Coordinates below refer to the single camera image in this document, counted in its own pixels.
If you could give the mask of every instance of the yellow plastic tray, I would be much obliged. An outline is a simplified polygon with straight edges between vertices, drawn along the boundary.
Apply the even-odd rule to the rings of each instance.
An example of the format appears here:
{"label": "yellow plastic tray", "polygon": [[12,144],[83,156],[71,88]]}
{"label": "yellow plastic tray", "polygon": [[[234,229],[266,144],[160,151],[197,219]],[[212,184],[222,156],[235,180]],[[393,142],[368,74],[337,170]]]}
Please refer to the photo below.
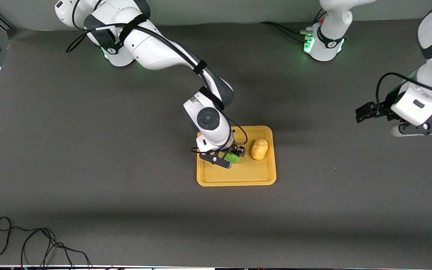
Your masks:
{"label": "yellow plastic tray", "polygon": [[[197,156],[196,179],[201,186],[267,186],[276,181],[273,132],[267,126],[242,128],[247,133],[246,155],[233,164],[231,169],[213,165]],[[245,141],[245,135],[239,128],[233,127],[233,130],[236,142]],[[255,160],[251,156],[252,144],[257,139],[268,141],[268,152],[263,160]]]}

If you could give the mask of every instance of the circular gray joint cap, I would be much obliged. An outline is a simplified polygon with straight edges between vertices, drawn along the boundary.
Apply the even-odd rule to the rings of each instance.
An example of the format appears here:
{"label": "circular gray joint cap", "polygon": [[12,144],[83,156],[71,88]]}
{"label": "circular gray joint cap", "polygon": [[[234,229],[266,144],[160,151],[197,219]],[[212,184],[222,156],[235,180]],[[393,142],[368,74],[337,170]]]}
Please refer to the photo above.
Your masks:
{"label": "circular gray joint cap", "polygon": [[203,108],[199,111],[196,121],[202,129],[215,130],[219,126],[219,112],[214,108]]}

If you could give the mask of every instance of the green light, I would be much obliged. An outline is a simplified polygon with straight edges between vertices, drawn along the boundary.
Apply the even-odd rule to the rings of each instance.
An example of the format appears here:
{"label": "green light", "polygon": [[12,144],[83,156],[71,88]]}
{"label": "green light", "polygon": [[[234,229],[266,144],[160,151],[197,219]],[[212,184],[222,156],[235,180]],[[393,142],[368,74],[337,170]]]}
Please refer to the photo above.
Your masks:
{"label": "green light", "polygon": [[309,52],[311,52],[312,45],[314,44],[314,37],[311,37],[311,39],[308,40],[306,43],[308,43],[308,44],[306,44],[304,46],[304,51],[309,53]]}
{"label": "green light", "polygon": [[343,40],[341,41],[341,45],[339,45],[339,49],[337,50],[338,51],[338,53],[341,51],[341,49],[343,48],[343,43],[344,43],[344,38],[343,38]]}
{"label": "green light", "polygon": [[101,47],[101,50],[102,50],[103,53],[104,53],[104,58],[108,59],[108,55],[106,55],[106,51],[104,51],[103,47]]}

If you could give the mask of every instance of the gray wall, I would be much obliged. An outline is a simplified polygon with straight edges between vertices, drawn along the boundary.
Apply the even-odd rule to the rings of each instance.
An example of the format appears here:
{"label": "gray wall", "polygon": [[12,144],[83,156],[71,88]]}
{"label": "gray wall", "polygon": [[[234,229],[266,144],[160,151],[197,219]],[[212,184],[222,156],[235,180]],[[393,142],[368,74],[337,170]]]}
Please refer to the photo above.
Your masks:
{"label": "gray wall", "polygon": [[[17,28],[68,29],[54,14],[56,0],[0,0],[0,13]],[[157,25],[311,21],[317,0],[148,0]],[[358,21],[415,19],[432,8],[432,0],[379,0],[355,7]]]}

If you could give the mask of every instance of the gray tabletop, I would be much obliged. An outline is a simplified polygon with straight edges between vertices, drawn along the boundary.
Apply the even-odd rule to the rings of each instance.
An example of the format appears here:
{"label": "gray tabletop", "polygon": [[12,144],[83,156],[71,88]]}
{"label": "gray tabletop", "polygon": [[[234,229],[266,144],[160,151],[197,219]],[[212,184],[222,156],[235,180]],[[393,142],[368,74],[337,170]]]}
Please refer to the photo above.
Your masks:
{"label": "gray tabletop", "polygon": [[[276,182],[219,188],[196,181],[190,69],[117,68],[89,41],[66,54],[77,32],[11,32],[0,216],[50,227],[93,264],[432,269],[432,136],[392,137],[394,123],[354,114],[382,74],[424,63],[418,24],[355,22],[329,63],[268,25],[161,27],[232,85],[228,116],[273,130]],[[0,264],[19,263],[26,236]],[[29,263],[45,245],[29,242]]]}

